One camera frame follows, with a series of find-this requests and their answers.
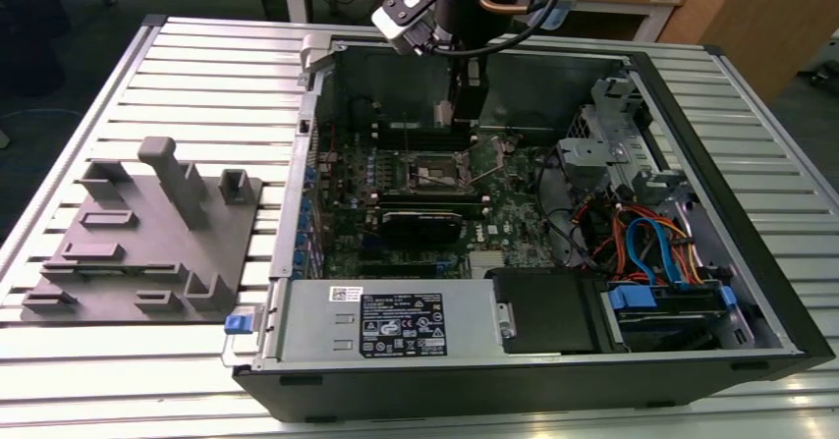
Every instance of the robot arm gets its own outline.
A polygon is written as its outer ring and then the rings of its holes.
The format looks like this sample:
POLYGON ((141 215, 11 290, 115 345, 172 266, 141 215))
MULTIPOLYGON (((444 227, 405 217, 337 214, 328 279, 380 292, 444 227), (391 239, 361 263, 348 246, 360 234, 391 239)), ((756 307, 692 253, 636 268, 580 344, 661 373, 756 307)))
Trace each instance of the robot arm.
POLYGON ((400 54, 437 54, 465 60, 521 42, 545 23, 559 1, 516 5, 516 0, 385 0, 372 22, 400 54), (515 15, 536 11, 535 21, 519 35, 485 46, 507 32, 515 15))

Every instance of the gray plastic base plate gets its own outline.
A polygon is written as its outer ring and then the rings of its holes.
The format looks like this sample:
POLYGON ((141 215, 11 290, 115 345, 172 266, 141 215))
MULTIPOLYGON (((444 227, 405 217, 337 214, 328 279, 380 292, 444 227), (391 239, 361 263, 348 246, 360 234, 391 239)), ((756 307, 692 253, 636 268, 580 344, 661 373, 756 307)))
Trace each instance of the gray plastic base plate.
POLYGON ((52 282, 40 279, 28 293, 24 321, 223 321, 236 303, 263 189, 259 179, 248 180, 248 201, 233 204, 220 178, 192 180, 192 194, 201 181, 205 190, 197 198, 205 224, 192 230, 157 177, 112 182, 120 199, 89 196, 41 270, 52 282), (73 263, 84 267, 61 268, 73 263))

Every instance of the power supply label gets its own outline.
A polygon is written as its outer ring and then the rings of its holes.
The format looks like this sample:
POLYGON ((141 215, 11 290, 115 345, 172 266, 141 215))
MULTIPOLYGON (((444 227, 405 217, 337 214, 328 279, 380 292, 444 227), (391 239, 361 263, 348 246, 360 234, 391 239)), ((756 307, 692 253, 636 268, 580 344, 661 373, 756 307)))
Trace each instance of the power supply label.
POLYGON ((445 356, 443 294, 363 295, 360 308, 364 357, 445 356))

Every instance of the motherboard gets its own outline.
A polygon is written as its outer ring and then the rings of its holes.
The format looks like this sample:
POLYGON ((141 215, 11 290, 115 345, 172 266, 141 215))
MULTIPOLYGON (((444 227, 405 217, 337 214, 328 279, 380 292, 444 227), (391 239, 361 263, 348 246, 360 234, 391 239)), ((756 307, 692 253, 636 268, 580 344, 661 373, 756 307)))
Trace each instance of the motherboard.
POLYGON ((533 194, 541 148, 487 132, 461 151, 321 136, 324 278, 468 279, 495 266, 555 265, 533 194))

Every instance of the slotted metal table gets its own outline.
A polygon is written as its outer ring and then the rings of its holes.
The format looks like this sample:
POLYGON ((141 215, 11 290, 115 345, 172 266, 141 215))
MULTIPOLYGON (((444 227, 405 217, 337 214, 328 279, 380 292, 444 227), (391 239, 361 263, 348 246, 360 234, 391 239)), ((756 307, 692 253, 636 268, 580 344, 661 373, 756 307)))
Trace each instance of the slotted metal table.
MULTIPOLYGON (((219 325, 17 324, 39 263, 55 252, 85 197, 73 184, 85 161, 124 159, 129 172, 151 173, 135 158, 145 136, 176 139, 179 159, 196 161, 201 175, 244 167, 267 182, 239 304, 265 301, 304 91, 299 52, 312 31, 375 35, 361 27, 184 18, 140 28, 0 250, 0 436, 835 437, 838 361, 683 408, 285 424, 239 389, 220 359, 229 342, 229 356, 247 361, 255 336, 228 341, 219 325)), ((556 38, 531 43, 645 51, 839 351, 839 198, 725 57, 685 45, 556 38)), ((660 130, 655 134, 677 165, 660 130)))

